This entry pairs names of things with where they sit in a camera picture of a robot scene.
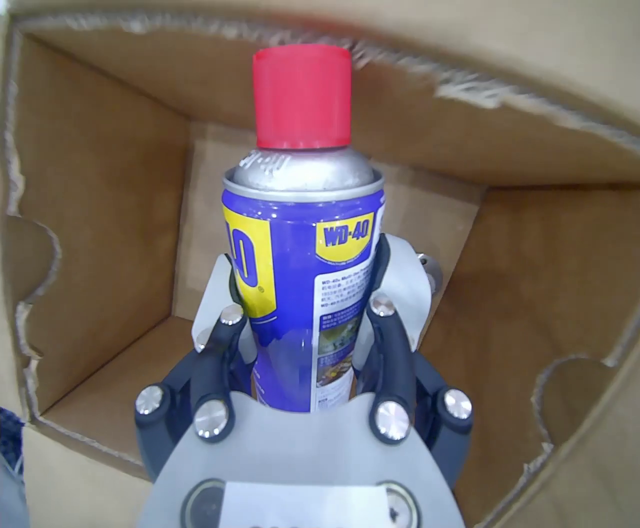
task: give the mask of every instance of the blue fabric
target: blue fabric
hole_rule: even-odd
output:
[[[22,421],[12,412],[0,407],[0,454],[11,468],[22,456]]]

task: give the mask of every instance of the torn cardboard edge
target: torn cardboard edge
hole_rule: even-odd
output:
[[[14,27],[14,31],[25,32],[39,29],[121,29],[140,35],[170,29],[222,36],[228,40],[247,40],[268,47],[311,43],[338,45],[351,51],[353,65],[358,70],[369,63],[382,63],[403,68],[419,76],[431,75],[437,81],[434,97],[455,99],[485,109],[495,109],[509,104],[523,111],[545,116],[557,126],[596,134],[640,156],[640,137],[593,120],[583,112],[556,104],[521,86],[471,70],[456,68],[425,56],[384,48],[368,40],[323,35],[245,20],[157,11],[35,15],[17,19]]]
[[[526,504],[528,504],[533,497],[541,490],[541,487],[548,482],[551,476],[554,474],[555,470],[558,468],[560,464],[568,457],[568,455],[573,451],[575,446],[581,442],[584,437],[589,434],[589,432],[600,422],[602,415],[609,410],[609,408],[615,404],[616,397],[620,393],[621,387],[628,380],[632,369],[634,368],[634,364],[640,358],[640,333],[635,334],[635,339],[633,341],[627,342],[627,346],[624,349],[624,354],[618,355],[615,358],[616,364],[611,363],[611,356],[605,358],[601,361],[604,365],[608,367],[615,367],[620,365],[619,373],[614,377],[611,381],[611,384],[606,389],[602,397],[598,400],[594,408],[589,412],[588,416],[584,419],[583,423],[580,425],[578,430],[569,438],[556,452],[554,459],[550,461],[549,464],[544,464],[538,469],[538,473],[540,476],[533,482],[530,483],[529,486],[523,486],[522,492],[518,494],[515,499],[517,501],[512,501],[512,506],[508,511],[503,511],[500,515],[496,515],[493,520],[496,520],[496,526],[501,527],[505,523],[509,522],[514,515],[518,514],[518,511],[521,510]],[[623,365],[620,362],[626,358],[626,361]],[[476,527],[480,525],[486,525],[484,522],[476,525]]]
[[[508,84],[469,70],[454,68],[427,57],[407,54],[382,48],[365,40],[355,40],[344,37],[304,32],[295,29],[279,28],[276,26],[246,22],[243,20],[226,20],[198,15],[174,14],[168,12],[150,13],[61,13],[56,15],[39,15],[17,19],[12,27],[10,38],[9,64],[7,69],[6,93],[6,123],[4,129],[4,147],[6,149],[7,172],[9,176],[9,201],[6,213],[20,216],[19,205],[24,188],[25,178],[20,172],[20,158],[15,145],[16,99],[20,63],[20,50],[24,32],[38,29],[74,29],[76,31],[91,31],[96,29],[122,29],[131,33],[148,33],[160,29],[190,31],[203,35],[222,36],[229,40],[247,40],[266,46],[300,43],[334,44],[349,49],[352,53],[354,67],[361,69],[369,63],[382,63],[405,69],[417,76],[435,76],[437,86],[434,97],[455,99],[484,109],[499,108],[503,104],[546,117],[560,127],[576,129],[596,134],[601,138],[626,148],[640,156],[640,138],[617,127],[613,127],[590,119],[584,113],[553,103],[548,99],[531,93],[519,86]],[[37,420],[47,424],[55,430],[80,440],[98,450],[113,455],[122,460],[133,462],[140,466],[140,462],[131,457],[116,452],[101,445],[91,438],[78,435],[42,417],[38,410],[36,389],[38,385],[36,370],[40,355],[31,349],[26,338],[26,319],[29,310],[38,297],[43,295],[49,285],[55,280],[61,259],[61,247],[58,238],[47,226],[46,229],[54,247],[54,258],[45,280],[24,300],[16,309],[16,331],[19,337],[19,347],[22,354],[29,358],[29,365],[24,369],[27,382],[27,393],[31,412]],[[640,324],[634,320],[625,335],[637,334]],[[626,347],[614,351],[603,363],[609,367],[617,365],[625,356]],[[538,377],[538,382],[532,395],[534,414],[543,436],[542,453],[533,461],[525,464],[522,477],[504,499],[498,503],[487,518],[477,526],[484,527],[498,519],[512,505],[531,479],[540,472],[549,459],[554,445],[550,442],[548,431],[540,416],[540,397],[544,385],[558,364],[578,358],[571,356],[547,367]]]
[[[591,358],[585,354],[574,354],[567,356],[565,358],[560,358],[553,361],[550,365],[548,365],[544,370],[538,374],[536,378],[536,384],[533,389],[533,393],[531,394],[531,405],[533,414],[536,420],[536,424],[538,425],[538,430],[542,434],[543,440],[541,443],[541,453],[535,457],[531,462],[524,465],[524,469],[522,471],[522,475],[518,479],[518,482],[513,487],[513,489],[505,495],[505,497],[496,505],[491,513],[482,521],[475,524],[474,528],[485,528],[489,526],[493,522],[499,521],[506,513],[507,508],[509,507],[518,507],[518,500],[524,499],[524,493],[529,489],[529,485],[533,480],[533,477],[538,475],[545,467],[547,467],[546,462],[551,458],[551,455],[556,451],[556,445],[551,440],[551,436],[549,435],[549,431],[547,429],[547,425],[542,417],[542,397],[545,391],[545,386],[554,371],[564,363],[571,361],[581,361],[587,360],[594,363],[601,363],[602,365],[614,369],[621,365],[622,361],[630,356],[633,353],[634,346],[639,342],[640,339],[640,305],[636,308],[636,311],[630,318],[630,321],[625,326],[620,339],[613,347],[613,350],[607,355],[605,358],[601,360],[597,360]],[[616,381],[612,381],[611,385],[616,385]],[[580,428],[574,432],[574,434],[569,438],[564,444],[561,445],[562,455],[558,455],[560,457],[566,456],[568,452],[567,446],[575,445],[578,438],[582,437],[582,435],[586,432],[586,424],[591,424],[593,421],[593,416],[596,416],[600,413],[602,406],[600,402],[605,398],[608,398],[609,392],[612,390],[612,387],[609,387],[605,393],[600,398],[599,402],[596,406],[589,412],[587,417],[584,419],[583,424]]]

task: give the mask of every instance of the aerosol can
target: aerosol can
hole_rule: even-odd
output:
[[[253,57],[257,148],[224,179],[260,402],[312,412],[349,399],[351,355],[385,206],[351,141],[351,55],[303,44]]]

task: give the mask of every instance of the gray metal plate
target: gray metal plate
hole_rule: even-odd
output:
[[[385,445],[368,424],[373,395],[317,413],[268,408],[233,392],[236,426],[220,444],[208,444],[189,428],[160,473],[139,528],[180,525],[182,501],[208,478],[273,484],[372,485],[396,481],[420,507],[422,526],[463,528],[462,517],[440,470],[412,430],[397,446]]]

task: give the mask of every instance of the yellow wd-40 logo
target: yellow wd-40 logo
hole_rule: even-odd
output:
[[[357,258],[367,247],[373,231],[373,213],[318,222],[316,255],[326,262],[344,264]]]
[[[276,309],[269,221],[223,209],[236,282],[247,315],[255,319],[268,316]]]

